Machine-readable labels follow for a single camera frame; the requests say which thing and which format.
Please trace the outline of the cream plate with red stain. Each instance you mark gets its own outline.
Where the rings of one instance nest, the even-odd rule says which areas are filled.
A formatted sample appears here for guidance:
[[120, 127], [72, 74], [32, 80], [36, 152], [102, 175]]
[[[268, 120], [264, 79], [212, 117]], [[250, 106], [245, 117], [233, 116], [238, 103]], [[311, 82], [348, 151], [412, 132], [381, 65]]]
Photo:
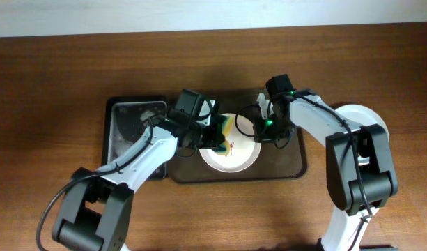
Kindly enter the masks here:
[[383, 119], [372, 109], [365, 107], [363, 105], [343, 105], [336, 109], [336, 112], [338, 112], [340, 115], [346, 117], [347, 119], [354, 121], [356, 123], [360, 123], [363, 126], [371, 126], [374, 124], [378, 124], [382, 126], [382, 128], [385, 130], [387, 134], [387, 139], [389, 138], [389, 131], [387, 128], [386, 123], [383, 121]]

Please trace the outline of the pink plate with red stain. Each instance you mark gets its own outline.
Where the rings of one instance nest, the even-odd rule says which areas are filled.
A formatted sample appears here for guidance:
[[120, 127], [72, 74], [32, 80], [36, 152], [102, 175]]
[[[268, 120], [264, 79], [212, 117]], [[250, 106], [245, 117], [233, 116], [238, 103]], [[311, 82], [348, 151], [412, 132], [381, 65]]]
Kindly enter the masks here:
[[235, 126], [236, 114], [222, 114], [227, 118], [225, 141], [219, 150], [200, 149], [203, 160], [220, 172], [241, 172], [250, 167], [258, 158], [261, 143], [243, 135]]

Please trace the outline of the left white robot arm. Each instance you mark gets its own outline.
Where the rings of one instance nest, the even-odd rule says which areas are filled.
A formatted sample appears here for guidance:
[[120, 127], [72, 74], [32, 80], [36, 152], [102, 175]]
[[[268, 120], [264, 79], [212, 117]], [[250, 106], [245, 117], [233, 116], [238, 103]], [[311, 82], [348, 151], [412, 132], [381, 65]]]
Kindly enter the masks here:
[[113, 161], [94, 172], [78, 169], [58, 192], [63, 202], [52, 238], [69, 250], [126, 250], [135, 192], [177, 148], [224, 151], [231, 123], [225, 117], [209, 125], [184, 125], [157, 116], [142, 136]]

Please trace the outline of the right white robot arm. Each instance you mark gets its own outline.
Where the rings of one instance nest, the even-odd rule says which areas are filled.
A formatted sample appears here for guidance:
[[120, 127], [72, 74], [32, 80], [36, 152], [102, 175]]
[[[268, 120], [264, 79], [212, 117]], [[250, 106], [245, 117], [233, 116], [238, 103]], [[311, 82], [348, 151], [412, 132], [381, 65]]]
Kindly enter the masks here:
[[256, 106], [258, 141], [286, 139], [298, 127], [325, 147], [334, 210], [318, 250], [360, 250], [369, 222], [398, 192], [388, 132], [378, 123], [364, 125], [339, 114], [309, 89], [259, 93]]

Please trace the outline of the green yellow sponge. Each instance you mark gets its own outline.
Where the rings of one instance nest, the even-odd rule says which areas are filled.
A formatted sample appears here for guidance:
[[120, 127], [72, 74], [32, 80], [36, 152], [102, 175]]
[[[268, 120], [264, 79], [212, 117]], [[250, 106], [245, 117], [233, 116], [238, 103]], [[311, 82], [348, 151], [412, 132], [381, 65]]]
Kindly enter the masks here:
[[232, 146], [228, 141], [228, 136], [232, 131], [234, 120], [234, 118], [229, 116], [219, 116], [219, 129], [221, 130], [221, 134], [219, 135], [219, 144], [213, 149], [213, 152], [217, 155], [227, 156], [231, 153]]

